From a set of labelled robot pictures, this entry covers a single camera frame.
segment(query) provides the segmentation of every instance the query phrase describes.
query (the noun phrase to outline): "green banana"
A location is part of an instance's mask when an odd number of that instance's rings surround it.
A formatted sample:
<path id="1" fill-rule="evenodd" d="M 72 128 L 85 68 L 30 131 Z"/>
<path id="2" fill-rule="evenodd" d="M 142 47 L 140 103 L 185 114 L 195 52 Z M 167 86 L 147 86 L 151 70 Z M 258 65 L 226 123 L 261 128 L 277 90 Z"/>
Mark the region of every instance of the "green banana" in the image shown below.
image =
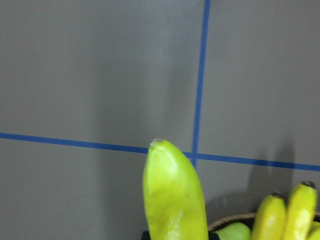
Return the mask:
<path id="1" fill-rule="evenodd" d="M 317 228 L 317 227 L 320 227 L 320 222 L 318 222 L 318 221 L 313 221 L 312 223 L 311 223 L 311 229 L 310 229 L 310 231 L 312 231 L 313 229 L 315 229 L 315 228 Z"/>
<path id="2" fill-rule="evenodd" d="M 251 230 L 242 222 L 233 222 L 213 234 L 217 234 L 219 240 L 250 240 Z"/>
<path id="3" fill-rule="evenodd" d="M 311 229 L 307 240 L 319 240 L 320 239 L 320 226 Z"/>
<path id="4" fill-rule="evenodd" d="M 316 214 L 318 193 L 311 181 L 302 181 L 291 191 L 283 240 L 305 240 Z"/>
<path id="5" fill-rule="evenodd" d="M 156 138 L 150 144 L 143 199 L 152 240 L 208 240 L 205 199 L 197 172 L 167 140 Z"/>
<path id="6" fill-rule="evenodd" d="M 252 240 L 280 240 L 286 219 L 286 203 L 275 191 L 260 203 L 252 226 Z"/>

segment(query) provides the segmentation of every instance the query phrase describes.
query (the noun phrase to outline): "banana tip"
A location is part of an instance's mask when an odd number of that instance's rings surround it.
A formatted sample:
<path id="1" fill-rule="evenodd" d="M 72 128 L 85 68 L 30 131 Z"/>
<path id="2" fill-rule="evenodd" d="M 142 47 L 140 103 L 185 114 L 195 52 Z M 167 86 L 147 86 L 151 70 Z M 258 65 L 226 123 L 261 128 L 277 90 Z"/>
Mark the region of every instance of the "banana tip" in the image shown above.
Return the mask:
<path id="1" fill-rule="evenodd" d="M 303 181 L 302 184 L 312 189 L 316 188 L 315 184 L 312 181 Z"/>
<path id="2" fill-rule="evenodd" d="M 271 195 L 274 196 L 275 198 L 279 198 L 279 199 L 283 198 L 283 195 L 279 191 L 274 191 Z"/>
<path id="3" fill-rule="evenodd" d="M 151 143 L 150 143 L 150 147 L 154 147 L 157 143 L 161 143 L 163 142 L 164 139 L 163 138 L 155 138 Z"/>

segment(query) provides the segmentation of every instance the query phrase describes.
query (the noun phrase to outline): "horizontal blue line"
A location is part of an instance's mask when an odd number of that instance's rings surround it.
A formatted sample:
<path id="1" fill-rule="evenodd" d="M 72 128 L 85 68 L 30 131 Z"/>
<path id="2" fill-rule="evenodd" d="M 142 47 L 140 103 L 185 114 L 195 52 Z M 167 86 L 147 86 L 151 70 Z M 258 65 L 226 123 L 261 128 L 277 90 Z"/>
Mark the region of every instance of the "horizontal blue line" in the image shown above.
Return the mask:
<path id="1" fill-rule="evenodd" d="M 125 146 L 125 145 L 116 145 L 116 144 L 106 144 L 106 143 L 97 143 L 89 141 L 76 141 L 76 140 L 66 140 L 60 138 L 50 138 L 50 137 L 41 137 L 41 136 L 29 136 L 29 135 L 20 135 L 20 134 L 11 134 L 0 132 L 0 139 L 11 139 L 11 140 L 20 140 L 44 144 L 58 144 L 58 145 L 67 145 L 74 147 L 82 148 L 92 148 L 92 149 L 104 149 L 104 150 L 114 150 L 130 153 L 148 153 L 146 147 L 137 147 L 137 146 Z"/>
<path id="2" fill-rule="evenodd" d="M 106 143 L 97 143 L 97 142 L 89 142 L 89 141 L 76 141 L 76 140 L 67 140 L 67 139 L 60 139 L 60 138 L 11 134 L 11 133 L 4 133 L 4 132 L 0 132 L 0 139 L 19 140 L 19 141 L 36 142 L 36 143 L 44 143 L 44 144 L 57 144 L 57 145 L 66 145 L 66 146 L 92 148 L 92 149 L 114 150 L 114 151 L 121 151 L 121 152 L 130 152 L 130 153 L 141 153 L 141 154 L 148 153 L 148 148 L 146 147 L 106 144 Z M 187 158 L 192 158 L 192 156 L 194 155 L 192 152 L 183 152 L 183 153 L 186 155 Z M 201 159 L 201 160 L 320 172 L 320 165 L 259 160 L 259 159 L 252 159 L 252 158 L 221 156 L 221 155 L 213 155 L 213 154 L 205 154 L 205 153 L 196 153 L 195 155 L 197 159 Z"/>
<path id="3" fill-rule="evenodd" d="M 212 154 L 198 153 L 198 159 L 211 160 L 225 163 L 236 163 L 236 164 L 248 164 L 248 165 L 258 165 L 258 166 L 268 166 L 277 167 L 285 169 L 297 169 L 297 170 L 307 170 L 307 171 L 317 171 L 320 172 L 319 165 L 302 164 L 294 162 L 282 162 L 282 161 L 271 161 L 271 160 L 260 160 L 244 157 L 234 157 L 234 156 L 220 156 Z"/>

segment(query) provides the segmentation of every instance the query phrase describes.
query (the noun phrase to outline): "green fruit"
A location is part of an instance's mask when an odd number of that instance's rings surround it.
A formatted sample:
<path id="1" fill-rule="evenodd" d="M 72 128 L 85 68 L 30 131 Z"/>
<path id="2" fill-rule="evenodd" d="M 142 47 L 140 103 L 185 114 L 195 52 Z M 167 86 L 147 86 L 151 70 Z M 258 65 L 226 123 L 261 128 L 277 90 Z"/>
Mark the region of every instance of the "green fruit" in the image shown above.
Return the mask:
<path id="1" fill-rule="evenodd" d="M 320 239 L 320 226 L 311 229 L 307 240 L 319 240 Z"/>
<path id="2" fill-rule="evenodd" d="M 311 229 L 310 229 L 310 231 L 312 231 L 313 229 L 315 229 L 315 228 L 317 228 L 317 227 L 320 227 L 320 222 L 318 222 L 318 221 L 313 221 L 312 223 L 311 223 Z"/>
<path id="3" fill-rule="evenodd" d="M 152 240 L 208 240 L 205 199 L 197 172 L 167 140 L 156 138 L 150 144 L 143 198 Z"/>
<path id="4" fill-rule="evenodd" d="M 253 240 L 280 240 L 286 219 L 286 203 L 279 192 L 263 199 L 257 210 L 253 227 Z"/>
<path id="5" fill-rule="evenodd" d="M 224 228 L 214 231 L 220 240 L 250 240 L 250 228 L 242 222 L 233 222 Z"/>
<path id="6" fill-rule="evenodd" d="M 305 240 L 316 214 L 318 193 L 313 182 L 303 181 L 291 192 L 283 240 Z"/>

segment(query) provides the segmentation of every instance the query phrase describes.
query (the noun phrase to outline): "wicker basket rim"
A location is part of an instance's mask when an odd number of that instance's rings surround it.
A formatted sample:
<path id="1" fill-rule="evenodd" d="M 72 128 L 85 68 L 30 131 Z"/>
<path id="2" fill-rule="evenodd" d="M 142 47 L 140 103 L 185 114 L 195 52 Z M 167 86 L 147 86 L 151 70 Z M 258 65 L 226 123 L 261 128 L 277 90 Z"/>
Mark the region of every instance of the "wicker basket rim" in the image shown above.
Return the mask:
<path id="1" fill-rule="evenodd" d="M 218 228 L 219 226 L 225 225 L 227 223 L 236 222 L 239 220 L 249 220 L 254 219 L 256 217 L 256 212 L 247 212 L 247 213 L 239 213 L 233 214 L 229 216 L 222 217 L 208 225 L 208 230 L 213 231 L 214 229 Z M 315 217 L 320 218 L 320 211 L 315 212 Z"/>

